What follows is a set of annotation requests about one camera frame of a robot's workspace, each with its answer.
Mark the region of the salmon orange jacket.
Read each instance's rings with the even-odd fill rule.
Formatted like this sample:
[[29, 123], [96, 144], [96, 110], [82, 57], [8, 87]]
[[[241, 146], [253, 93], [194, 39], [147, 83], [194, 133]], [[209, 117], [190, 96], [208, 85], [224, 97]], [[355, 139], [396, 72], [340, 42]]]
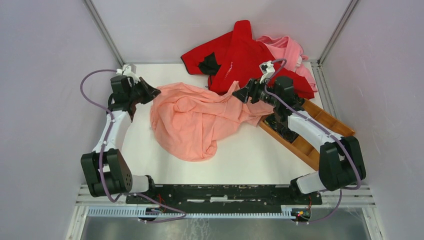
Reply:
[[233, 96], [240, 90], [238, 81], [223, 95], [183, 82], [158, 89], [161, 93], [150, 108], [154, 137], [168, 153], [188, 162], [212, 158], [218, 141], [236, 133], [243, 123], [257, 126], [273, 111], [261, 101], [242, 103]]

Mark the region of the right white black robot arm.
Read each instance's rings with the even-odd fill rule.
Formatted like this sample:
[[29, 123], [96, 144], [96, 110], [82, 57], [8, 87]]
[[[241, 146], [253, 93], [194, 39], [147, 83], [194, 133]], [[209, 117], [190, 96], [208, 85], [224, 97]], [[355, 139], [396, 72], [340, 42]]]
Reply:
[[313, 192], [357, 190], [366, 177], [359, 141], [330, 130], [304, 110], [291, 78], [280, 76], [272, 87], [268, 81], [250, 79], [232, 95], [244, 104], [261, 101], [272, 106], [278, 129], [297, 134], [318, 151], [318, 169], [290, 182], [289, 199], [302, 204]]

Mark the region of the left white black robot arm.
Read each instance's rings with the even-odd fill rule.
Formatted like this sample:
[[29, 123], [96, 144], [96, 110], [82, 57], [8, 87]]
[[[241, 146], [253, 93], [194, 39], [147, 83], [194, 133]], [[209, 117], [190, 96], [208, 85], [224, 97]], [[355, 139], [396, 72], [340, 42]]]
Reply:
[[147, 204], [154, 202], [158, 191], [149, 175], [132, 174], [122, 154], [123, 143], [133, 122], [136, 104], [147, 104], [161, 92], [133, 73], [119, 73], [110, 80], [112, 94], [107, 106], [89, 99], [105, 110], [106, 125], [90, 153], [81, 156], [80, 163], [93, 197], [107, 197], [115, 203], [120, 196], [138, 194]]

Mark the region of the red garment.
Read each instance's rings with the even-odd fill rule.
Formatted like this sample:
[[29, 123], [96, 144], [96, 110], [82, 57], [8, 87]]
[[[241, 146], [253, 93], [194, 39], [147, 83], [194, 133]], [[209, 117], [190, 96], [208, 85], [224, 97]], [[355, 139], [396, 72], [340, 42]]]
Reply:
[[[213, 40], [203, 43], [181, 56], [190, 75], [207, 75], [209, 90], [223, 95], [234, 81], [244, 87], [250, 79], [260, 78], [263, 73], [260, 65], [276, 61], [264, 43], [253, 38], [251, 23], [240, 20], [233, 30]], [[302, 76], [285, 69], [278, 71], [277, 77], [293, 79], [294, 90], [301, 98], [313, 99], [315, 93]]]

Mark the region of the pink garment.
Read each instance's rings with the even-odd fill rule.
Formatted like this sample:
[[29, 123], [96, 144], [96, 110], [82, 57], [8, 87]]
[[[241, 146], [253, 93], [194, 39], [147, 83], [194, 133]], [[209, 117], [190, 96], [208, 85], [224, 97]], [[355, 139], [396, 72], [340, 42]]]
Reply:
[[286, 59], [287, 63], [284, 68], [304, 77], [312, 91], [318, 91], [314, 77], [309, 69], [303, 64], [303, 62], [309, 58], [304, 54], [304, 50], [299, 43], [288, 35], [277, 38], [262, 35], [257, 38], [256, 41], [265, 44], [275, 59]]

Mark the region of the wooden divided tray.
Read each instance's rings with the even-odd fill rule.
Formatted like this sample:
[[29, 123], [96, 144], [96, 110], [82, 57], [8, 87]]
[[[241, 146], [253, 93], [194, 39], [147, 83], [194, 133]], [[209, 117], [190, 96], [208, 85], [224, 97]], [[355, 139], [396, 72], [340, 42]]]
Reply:
[[[302, 107], [311, 118], [327, 128], [334, 136], [349, 137], [355, 135], [353, 129], [330, 115], [312, 101], [306, 99]], [[329, 137], [328, 134], [324, 133], [324, 131], [310, 123], [310, 121], [305, 121], [296, 114], [293, 114], [291, 120], [289, 120], [289, 126], [294, 127], [296, 131], [299, 130], [300, 135], [298, 135], [293, 143], [289, 143], [264, 123], [266, 117], [267, 116], [262, 118], [259, 126], [313, 170], [317, 171], [320, 162], [320, 147], [326, 142], [331, 142], [333, 139]]]

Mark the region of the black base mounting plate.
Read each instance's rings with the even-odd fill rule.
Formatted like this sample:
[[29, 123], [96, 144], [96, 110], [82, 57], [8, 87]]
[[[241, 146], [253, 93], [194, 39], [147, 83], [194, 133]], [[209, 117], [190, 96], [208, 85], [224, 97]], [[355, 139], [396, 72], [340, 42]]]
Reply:
[[282, 206], [322, 205], [318, 192], [300, 195], [288, 185], [156, 184], [145, 195], [188, 214], [279, 213]]

